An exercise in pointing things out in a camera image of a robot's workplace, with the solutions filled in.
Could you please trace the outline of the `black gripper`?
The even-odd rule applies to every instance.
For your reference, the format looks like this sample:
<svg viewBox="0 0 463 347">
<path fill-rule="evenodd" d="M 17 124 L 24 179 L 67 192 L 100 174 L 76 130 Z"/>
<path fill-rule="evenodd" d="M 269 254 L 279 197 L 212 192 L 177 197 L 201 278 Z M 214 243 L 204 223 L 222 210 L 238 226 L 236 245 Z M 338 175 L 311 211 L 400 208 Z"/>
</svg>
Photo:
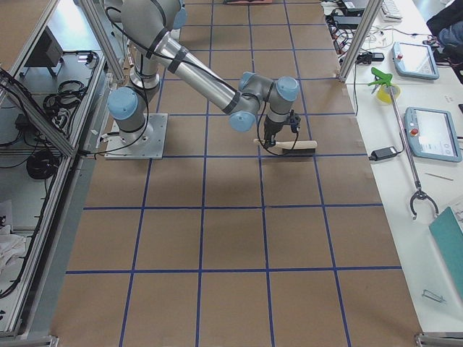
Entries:
<svg viewBox="0 0 463 347">
<path fill-rule="evenodd" d="M 292 133 L 298 134 L 300 131 L 300 115 L 291 111 L 284 116 L 283 121 L 275 121 L 268 114 L 264 121 L 264 148 L 274 146 L 276 135 L 283 129 L 284 126 L 289 126 Z"/>
</svg>

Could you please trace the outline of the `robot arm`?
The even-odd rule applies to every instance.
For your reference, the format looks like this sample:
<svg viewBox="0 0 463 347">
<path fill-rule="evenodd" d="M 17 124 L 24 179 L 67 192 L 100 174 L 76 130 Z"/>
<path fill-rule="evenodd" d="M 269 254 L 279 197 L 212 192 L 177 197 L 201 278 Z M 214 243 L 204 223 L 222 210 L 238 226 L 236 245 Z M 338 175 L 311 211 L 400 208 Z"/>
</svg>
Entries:
<svg viewBox="0 0 463 347">
<path fill-rule="evenodd" d="M 233 88 L 187 48 L 171 36 L 187 20 L 183 1 L 117 1 L 104 9 L 112 25 L 135 44 L 137 62 L 134 81 L 157 78 L 157 69 L 148 63 L 162 64 L 190 87 L 229 115 L 231 127 L 247 132 L 252 126 L 264 131 L 257 143 L 266 150 L 278 147 L 296 150 L 297 141 L 278 142 L 276 135 L 289 126 L 300 130 L 300 117 L 292 106 L 300 85 L 292 77 L 272 80 L 252 72 L 244 72 L 238 88 Z"/>
</svg>

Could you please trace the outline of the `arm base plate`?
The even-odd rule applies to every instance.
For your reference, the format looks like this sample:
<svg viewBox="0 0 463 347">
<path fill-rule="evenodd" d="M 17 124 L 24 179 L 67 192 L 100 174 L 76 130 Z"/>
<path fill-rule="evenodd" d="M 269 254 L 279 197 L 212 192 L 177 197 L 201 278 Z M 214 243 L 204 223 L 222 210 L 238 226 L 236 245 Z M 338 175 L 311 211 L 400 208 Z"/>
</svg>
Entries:
<svg viewBox="0 0 463 347">
<path fill-rule="evenodd" d="M 108 160 L 145 160 L 163 158 L 163 150 L 168 124 L 167 113 L 145 113 L 147 126 L 133 133 L 119 129 L 113 120 L 111 131 L 117 135 L 108 139 L 104 156 Z"/>
</svg>

